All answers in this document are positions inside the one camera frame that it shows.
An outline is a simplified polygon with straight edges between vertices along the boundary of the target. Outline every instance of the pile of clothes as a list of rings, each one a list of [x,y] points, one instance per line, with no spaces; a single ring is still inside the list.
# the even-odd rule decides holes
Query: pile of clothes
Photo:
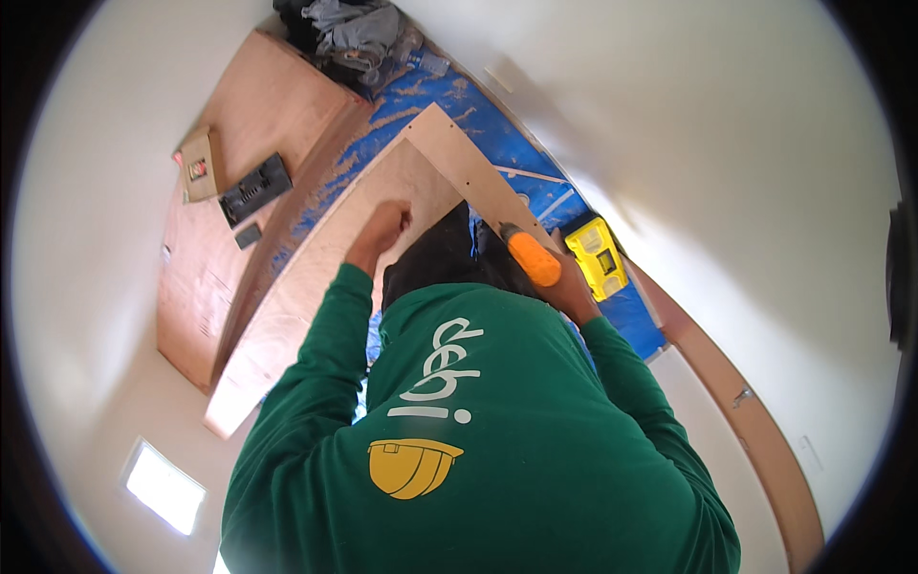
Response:
[[[358,91],[383,85],[423,41],[387,0],[274,0],[274,10],[288,42],[331,79]]]

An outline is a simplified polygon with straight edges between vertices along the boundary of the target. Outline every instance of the plywood board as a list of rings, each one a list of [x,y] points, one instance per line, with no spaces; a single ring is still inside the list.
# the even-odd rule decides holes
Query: plywood board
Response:
[[[376,204],[408,199],[414,216],[409,230],[380,259],[373,295],[378,309],[386,266],[463,198],[488,223],[538,226],[481,151],[431,105],[360,173],[300,245],[233,351],[207,406],[205,425],[229,437],[295,360],[329,283]],[[556,249],[541,226],[532,234]]]
[[[784,435],[755,397],[734,406],[746,387],[743,375],[690,316],[644,271],[628,262],[632,279],[655,308],[661,329],[718,404],[743,443],[771,502],[788,551],[790,572],[804,572],[824,546],[823,529],[810,487]]]
[[[513,188],[446,112],[431,105],[423,114],[424,121],[415,120],[405,127],[405,137],[453,182],[481,219],[498,235],[501,221],[516,223],[545,249],[557,252],[558,246],[529,208],[519,200],[509,201],[516,196]]]
[[[292,207],[318,187],[371,111],[285,42],[258,30],[220,78],[198,125],[220,136],[225,181],[234,184],[279,152],[294,189],[243,223],[257,222],[263,231],[244,251],[216,197],[183,205],[181,186],[174,190],[162,248],[157,347],[202,392],[210,393],[220,361],[257,307],[240,289],[243,277],[267,268],[271,243],[299,212]],[[287,208],[275,210],[278,205]]]

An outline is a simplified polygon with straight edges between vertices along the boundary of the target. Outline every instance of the small black object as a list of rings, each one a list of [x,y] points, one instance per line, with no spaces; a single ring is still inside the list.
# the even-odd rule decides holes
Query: small black object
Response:
[[[227,218],[230,229],[235,229],[243,219],[249,217],[272,199],[293,187],[290,176],[284,169],[279,153],[269,157],[238,184],[220,196],[220,208]]]
[[[258,229],[258,223],[253,223],[249,227],[240,231],[236,236],[236,244],[240,249],[245,249],[249,245],[257,242],[262,238],[262,230]]]

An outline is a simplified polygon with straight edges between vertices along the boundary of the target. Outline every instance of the green long-sleeve shirt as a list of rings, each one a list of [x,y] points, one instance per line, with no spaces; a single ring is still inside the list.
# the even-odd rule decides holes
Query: green long-sleeve shirt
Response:
[[[604,318],[480,284],[383,317],[343,264],[233,470],[221,553],[245,572],[727,572],[739,540],[653,375]]]

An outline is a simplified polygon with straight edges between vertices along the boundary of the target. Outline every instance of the wooden trim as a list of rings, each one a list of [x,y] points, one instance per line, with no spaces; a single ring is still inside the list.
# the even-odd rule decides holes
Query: wooden trim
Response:
[[[659,317],[663,334],[711,393],[749,456],[778,521],[790,572],[805,571],[825,540],[810,487],[787,440],[754,395],[734,407],[733,402],[748,388],[743,375],[653,279],[633,262],[626,265]]]
[[[521,169],[516,169],[513,167],[504,167],[502,165],[495,165],[494,169],[499,172],[507,174],[509,177],[514,177],[516,175],[522,175],[523,177],[532,177],[533,179],[543,179],[545,181],[552,181],[557,184],[568,184],[566,179],[561,179],[560,177],[551,177],[550,175],[536,174],[535,172],[526,172]]]
[[[428,106],[402,134],[453,184],[495,233],[500,234],[502,221],[510,221],[545,249],[558,251],[542,224],[516,198],[513,188],[439,106]]]
[[[348,185],[271,285],[223,369],[205,426],[228,438],[295,360],[341,260],[380,201],[411,201],[414,221],[380,258],[376,309],[386,266],[463,197],[492,227],[511,221],[557,249],[484,154],[431,104]]]

